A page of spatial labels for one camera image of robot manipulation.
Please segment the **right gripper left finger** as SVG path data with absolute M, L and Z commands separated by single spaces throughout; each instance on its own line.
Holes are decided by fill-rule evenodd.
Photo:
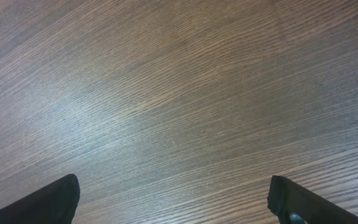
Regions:
M 80 199 L 75 174 L 68 174 L 0 209 L 0 224 L 70 224 Z

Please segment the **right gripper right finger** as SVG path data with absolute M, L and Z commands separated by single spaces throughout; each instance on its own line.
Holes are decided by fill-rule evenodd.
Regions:
M 272 176 L 267 201 L 280 223 L 358 223 L 358 216 L 283 176 Z

